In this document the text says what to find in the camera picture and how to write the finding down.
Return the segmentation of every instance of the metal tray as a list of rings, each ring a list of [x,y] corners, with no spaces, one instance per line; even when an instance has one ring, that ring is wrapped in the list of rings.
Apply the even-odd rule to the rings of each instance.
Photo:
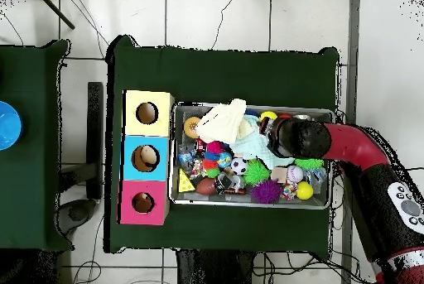
[[[185,142],[193,142],[183,132],[183,124],[187,118],[197,116],[201,118],[216,103],[176,103],[172,109],[171,119],[171,159],[170,159],[170,182],[169,198],[175,204],[184,205],[223,205],[223,206],[243,206],[258,208],[288,208],[288,209],[325,209],[330,204],[330,196],[332,189],[329,187],[333,170],[330,163],[325,162],[324,167],[327,170],[327,180],[321,184],[319,194],[314,194],[309,200],[284,200],[280,199],[275,204],[258,204],[252,202],[250,195],[200,195],[195,192],[178,192],[178,175],[179,165],[177,161],[177,148]],[[247,108],[255,110],[258,113],[263,111],[273,111],[277,114],[289,113],[290,115],[306,114],[314,118],[316,121],[333,123],[335,115],[332,111],[318,108],[285,108],[271,106],[255,106],[248,105]]]

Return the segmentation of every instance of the yellow ball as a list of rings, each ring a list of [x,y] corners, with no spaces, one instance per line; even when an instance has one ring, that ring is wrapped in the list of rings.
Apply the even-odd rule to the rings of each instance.
[[[261,117],[259,118],[259,122],[261,122],[264,118],[276,119],[277,114],[272,111],[264,111],[261,113]]]
[[[300,200],[308,200],[314,194],[314,189],[312,185],[308,182],[302,181],[297,184],[297,192],[296,195]]]

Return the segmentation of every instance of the shape sorter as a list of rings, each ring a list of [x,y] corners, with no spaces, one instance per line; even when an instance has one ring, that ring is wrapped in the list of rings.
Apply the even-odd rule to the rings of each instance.
[[[123,91],[119,224],[164,224],[173,103],[165,92]]]

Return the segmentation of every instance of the green spiky ball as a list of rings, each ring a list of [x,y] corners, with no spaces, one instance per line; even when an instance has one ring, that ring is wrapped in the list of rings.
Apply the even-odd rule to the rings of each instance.
[[[316,170],[324,165],[324,161],[318,159],[295,159],[295,165],[303,170]]]
[[[207,170],[206,173],[208,174],[209,178],[215,178],[219,174],[218,168],[211,168],[210,170]]]
[[[250,160],[248,162],[248,170],[244,173],[243,177],[247,184],[256,185],[267,180],[270,173],[259,160]]]

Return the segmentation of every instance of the green table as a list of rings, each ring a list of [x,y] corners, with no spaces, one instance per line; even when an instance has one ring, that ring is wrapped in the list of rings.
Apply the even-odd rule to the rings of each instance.
[[[67,250],[55,229],[58,190],[57,76],[67,41],[0,46],[0,100],[21,115],[18,142],[0,152],[0,248]]]
[[[335,48],[318,54],[196,51],[140,48],[129,36],[117,37],[107,55],[106,174],[112,176],[105,189],[105,248],[290,250],[327,258],[328,209],[171,204],[161,227],[117,224],[119,142],[123,89],[169,92],[176,101],[240,98],[254,105],[335,110],[338,60]]]

